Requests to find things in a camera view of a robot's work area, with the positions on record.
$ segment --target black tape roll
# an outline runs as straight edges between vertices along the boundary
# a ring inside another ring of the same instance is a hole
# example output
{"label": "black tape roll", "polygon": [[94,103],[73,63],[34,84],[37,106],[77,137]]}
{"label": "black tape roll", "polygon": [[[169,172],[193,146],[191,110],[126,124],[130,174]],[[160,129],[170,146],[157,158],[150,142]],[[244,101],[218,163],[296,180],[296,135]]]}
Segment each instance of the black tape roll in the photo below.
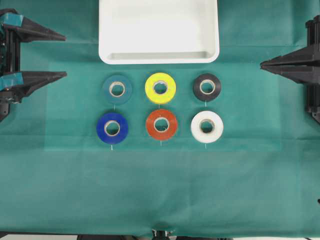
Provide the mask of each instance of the black tape roll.
{"label": "black tape roll", "polygon": [[[209,93],[205,93],[202,90],[202,84],[209,83],[212,85],[213,91]],[[193,93],[197,97],[197,99],[203,102],[210,102],[216,99],[221,92],[221,82],[219,79],[212,74],[206,73],[200,75],[193,84]]]}

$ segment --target white tape roll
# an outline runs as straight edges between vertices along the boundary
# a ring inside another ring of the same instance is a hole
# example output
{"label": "white tape roll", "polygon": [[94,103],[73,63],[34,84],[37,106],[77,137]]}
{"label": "white tape roll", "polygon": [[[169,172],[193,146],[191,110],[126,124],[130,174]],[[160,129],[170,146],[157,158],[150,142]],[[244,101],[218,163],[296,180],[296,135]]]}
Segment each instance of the white tape roll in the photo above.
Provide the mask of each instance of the white tape roll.
{"label": "white tape roll", "polygon": [[[205,133],[201,129],[204,122],[212,124],[212,131]],[[199,112],[191,122],[191,132],[193,137],[200,143],[210,144],[217,141],[224,132],[224,123],[221,117],[212,111]]]}

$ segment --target plastic tray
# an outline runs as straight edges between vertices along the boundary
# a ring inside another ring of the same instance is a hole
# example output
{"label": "plastic tray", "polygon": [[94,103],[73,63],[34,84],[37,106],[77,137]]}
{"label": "plastic tray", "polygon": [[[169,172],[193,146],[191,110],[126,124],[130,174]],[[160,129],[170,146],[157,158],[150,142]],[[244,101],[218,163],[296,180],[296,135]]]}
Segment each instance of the plastic tray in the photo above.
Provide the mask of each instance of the plastic tray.
{"label": "plastic tray", "polygon": [[217,0],[99,0],[107,64],[211,63],[219,51]]}

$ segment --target green fabric surface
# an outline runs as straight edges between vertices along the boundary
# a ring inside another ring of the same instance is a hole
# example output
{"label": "green fabric surface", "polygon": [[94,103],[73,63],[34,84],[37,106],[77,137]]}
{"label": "green fabric surface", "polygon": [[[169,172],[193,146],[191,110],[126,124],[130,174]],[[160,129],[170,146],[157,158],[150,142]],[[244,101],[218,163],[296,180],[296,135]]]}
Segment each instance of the green fabric surface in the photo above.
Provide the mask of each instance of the green fabric surface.
{"label": "green fabric surface", "polygon": [[[320,237],[320,126],[304,112],[302,85],[260,70],[260,62],[306,46],[305,22],[319,0],[220,0],[220,56],[210,64],[107,65],[98,56],[98,0],[0,0],[0,8],[66,35],[21,47],[21,70],[68,77],[12,106],[0,123],[0,231],[203,237]],[[147,77],[171,74],[176,136],[148,136],[157,105]],[[194,79],[215,74],[221,95],[207,107]],[[113,110],[105,79],[130,78],[133,94],[115,111],[129,135],[113,146],[96,134]],[[196,142],[191,120],[218,113],[222,138]]]}

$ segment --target electrical tape roll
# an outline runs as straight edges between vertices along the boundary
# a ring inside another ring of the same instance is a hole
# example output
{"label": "electrical tape roll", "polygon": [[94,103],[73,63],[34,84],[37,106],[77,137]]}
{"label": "electrical tape roll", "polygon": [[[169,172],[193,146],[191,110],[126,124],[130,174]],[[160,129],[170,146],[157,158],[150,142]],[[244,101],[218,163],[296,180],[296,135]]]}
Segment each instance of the electrical tape roll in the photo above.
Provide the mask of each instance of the electrical tape roll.
{"label": "electrical tape roll", "polygon": [[[157,84],[165,84],[166,92],[159,94],[155,90]],[[176,82],[167,73],[158,72],[151,75],[145,83],[145,93],[149,100],[155,104],[167,104],[176,95]]]}
{"label": "electrical tape roll", "polygon": [[[113,87],[121,86],[123,92],[120,95],[114,95]],[[102,86],[102,91],[107,101],[114,105],[125,104],[132,95],[132,84],[130,80],[123,75],[113,75],[108,77]]]}
{"label": "electrical tape roll", "polygon": [[[166,120],[168,124],[168,128],[165,131],[159,131],[156,128],[156,121],[164,119]],[[168,110],[165,109],[159,109],[156,111],[153,111],[148,118],[146,119],[146,130],[148,134],[159,141],[166,141],[171,139],[178,130],[178,121],[176,116]]]}
{"label": "electrical tape roll", "polygon": [[[202,86],[205,83],[212,85],[211,92],[204,92],[202,90]],[[194,81],[193,93],[197,99],[203,102],[210,102],[216,99],[219,96],[220,92],[221,92],[221,82],[215,75],[206,73],[206,74],[200,75]]]}
{"label": "electrical tape roll", "polygon": [[[212,124],[213,129],[209,133],[203,132],[201,125],[203,122]],[[199,112],[191,122],[191,132],[193,137],[200,143],[210,144],[216,142],[224,132],[224,123],[221,117],[212,111]]]}
{"label": "electrical tape roll", "polygon": [[[118,132],[114,135],[110,135],[107,132],[107,127],[111,123],[115,123],[118,125]],[[96,125],[96,133],[101,141],[106,144],[119,144],[126,139],[129,133],[128,122],[119,113],[107,113],[99,119]]]}

